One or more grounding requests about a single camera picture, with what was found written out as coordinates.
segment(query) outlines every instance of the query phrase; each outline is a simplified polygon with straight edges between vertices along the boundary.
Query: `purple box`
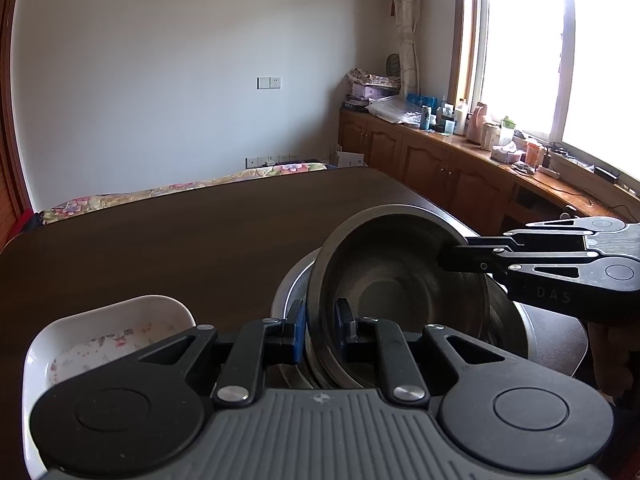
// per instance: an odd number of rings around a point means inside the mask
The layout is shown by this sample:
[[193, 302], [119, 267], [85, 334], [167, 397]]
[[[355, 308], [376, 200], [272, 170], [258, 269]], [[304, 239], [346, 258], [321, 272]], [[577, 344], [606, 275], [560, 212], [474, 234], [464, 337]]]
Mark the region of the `purple box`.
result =
[[351, 93], [357, 97], [364, 97], [367, 99], [382, 99], [383, 97], [398, 95], [399, 91], [393, 88], [384, 88], [382, 86], [364, 86], [354, 83]]

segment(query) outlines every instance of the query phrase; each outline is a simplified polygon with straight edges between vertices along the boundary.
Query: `window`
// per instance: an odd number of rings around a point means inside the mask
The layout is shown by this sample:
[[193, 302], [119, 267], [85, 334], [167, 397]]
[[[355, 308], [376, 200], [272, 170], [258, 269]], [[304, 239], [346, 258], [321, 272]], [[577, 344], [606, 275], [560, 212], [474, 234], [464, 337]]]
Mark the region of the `window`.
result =
[[480, 0], [479, 9], [472, 101], [640, 179], [640, 0]]

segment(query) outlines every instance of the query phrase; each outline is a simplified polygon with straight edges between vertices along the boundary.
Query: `white dish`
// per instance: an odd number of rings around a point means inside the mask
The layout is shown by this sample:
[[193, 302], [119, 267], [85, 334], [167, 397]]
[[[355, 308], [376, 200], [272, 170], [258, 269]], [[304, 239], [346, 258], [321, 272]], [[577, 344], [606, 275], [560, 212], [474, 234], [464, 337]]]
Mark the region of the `white dish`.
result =
[[46, 472], [31, 439], [29, 416], [55, 384], [195, 326], [179, 301], [142, 296], [64, 317], [35, 337], [22, 374], [22, 446], [32, 479]]

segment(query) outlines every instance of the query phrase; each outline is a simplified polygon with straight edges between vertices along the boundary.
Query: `clear plastic bag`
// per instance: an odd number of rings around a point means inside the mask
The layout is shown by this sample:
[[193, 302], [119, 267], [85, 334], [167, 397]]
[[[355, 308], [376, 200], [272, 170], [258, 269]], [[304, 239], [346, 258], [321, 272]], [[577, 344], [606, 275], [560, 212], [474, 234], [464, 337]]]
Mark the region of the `clear plastic bag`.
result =
[[420, 126], [420, 109], [417, 105], [407, 102], [407, 100], [400, 95], [373, 101], [367, 106], [367, 110], [369, 110], [370, 114], [384, 119], [389, 123]]

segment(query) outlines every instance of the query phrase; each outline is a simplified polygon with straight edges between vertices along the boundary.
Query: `white window frame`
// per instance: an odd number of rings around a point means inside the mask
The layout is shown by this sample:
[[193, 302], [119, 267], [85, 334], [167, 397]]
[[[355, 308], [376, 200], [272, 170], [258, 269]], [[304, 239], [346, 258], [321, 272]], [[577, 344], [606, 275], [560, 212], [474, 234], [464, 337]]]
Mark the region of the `white window frame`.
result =
[[[480, 100], [482, 95], [482, 84], [484, 82], [484, 66], [486, 62], [486, 45], [488, 39], [488, 22], [489, 22], [489, 0], [478, 0], [478, 38], [476, 41], [476, 51], [472, 55], [476, 59], [476, 70], [473, 75], [473, 83], [471, 85], [471, 93], [469, 101], [472, 110]], [[640, 196], [640, 180], [619, 170], [611, 164], [600, 160], [591, 153], [584, 152], [562, 141], [562, 134], [566, 124], [566, 118], [569, 111], [569, 100], [571, 97], [571, 86], [574, 77], [574, 60], [575, 60], [575, 0], [566, 0], [564, 6], [564, 30], [562, 32], [562, 57], [560, 61], [560, 78], [558, 84], [558, 99], [556, 101], [556, 111], [554, 113], [554, 121], [551, 132], [530, 132], [524, 131], [543, 142], [557, 142], [562, 144], [572, 156], [587, 163], [599, 166], [604, 170], [613, 174], [620, 174], [618, 183], [633, 189]]]

